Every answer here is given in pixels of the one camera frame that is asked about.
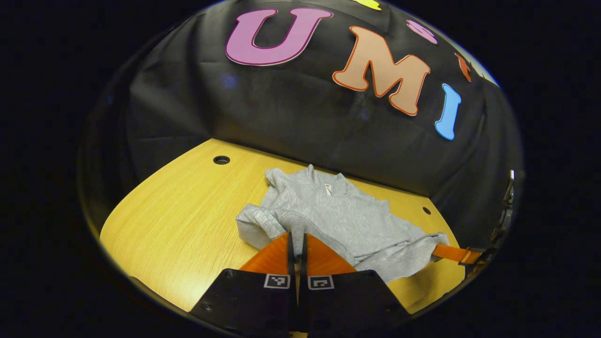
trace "wooden table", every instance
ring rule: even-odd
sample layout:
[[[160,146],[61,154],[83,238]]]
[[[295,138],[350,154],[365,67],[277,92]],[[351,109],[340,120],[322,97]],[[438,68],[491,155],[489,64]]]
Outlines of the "wooden table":
[[[229,157],[230,163],[215,164],[213,158],[221,155]],[[307,165],[208,140],[127,195],[106,220],[100,241],[126,274],[188,312],[224,268],[237,269],[258,252],[238,237],[236,216],[247,203],[261,203],[269,187],[265,171],[277,167],[294,173]],[[427,197],[347,178],[361,191],[388,200],[394,215],[426,233],[444,232],[458,247]],[[442,259],[388,286],[407,311],[415,313],[464,276],[464,267]]]

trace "gray sweatshirt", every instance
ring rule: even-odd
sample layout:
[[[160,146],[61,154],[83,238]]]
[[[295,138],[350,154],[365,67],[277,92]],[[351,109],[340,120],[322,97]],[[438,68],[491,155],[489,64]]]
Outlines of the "gray sweatshirt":
[[[421,228],[390,213],[388,201],[363,193],[342,174],[315,171],[265,172],[269,190],[260,206],[247,204],[236,217],[240,238],[262,249],[292,232],[294,254],[304,233],[336,251],[358,271],[375,270],[385,282],[408,277],[430,261],[436,244],[449,245],[444,233]]]

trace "black fabric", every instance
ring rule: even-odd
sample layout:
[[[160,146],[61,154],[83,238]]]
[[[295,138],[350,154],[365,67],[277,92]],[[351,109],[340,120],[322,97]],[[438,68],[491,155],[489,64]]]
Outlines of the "black fabric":
[[[236,64],[225,45],[236,18],[275,8],[255,44],[279,44],[298,7],[327,9],[307,48],[297,58],[269,67]],[[520,138],[502,91],[471,73],[468,82],[449,43],[434,45],[411,31],[418,19],[386,4],[381,12],[348,1],[225,1],[194,15],[161,40],[136,67],[123,104],[132,170],[143,180],[169,161],[217,138],[312,163],[428,196],[461,246],[488,247],[501,214],[509,170],[523,173]],[[344,69],[355,44],[349,27],[370,29],[386,39],[394,59],[413,54],[426,76],[418,114],[332,80]],[[445,94],[461,96],[448,141],[434,129]],[[520,181],[516,193],[520,194]]]

